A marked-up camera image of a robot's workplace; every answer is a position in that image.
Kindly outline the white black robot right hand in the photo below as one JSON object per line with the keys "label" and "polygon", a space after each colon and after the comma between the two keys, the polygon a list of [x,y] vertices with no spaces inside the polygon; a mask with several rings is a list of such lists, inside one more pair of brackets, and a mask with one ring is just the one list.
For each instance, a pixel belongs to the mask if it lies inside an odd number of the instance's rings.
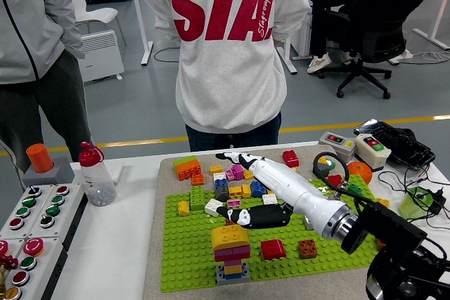
{"label": "white black robot right hand", "polygon": [[338,223],[347,212],[343,202],[328,200],[308,180],[284,164],[265,157],[241,152],[216,154],[249,170],[262,185],[270,189],[283,204],[264,204],[249,209],[218,207],[217,213],[246,229],[283,227],[292,214],[305,215],[313,229],[331,239],[338,233]]}

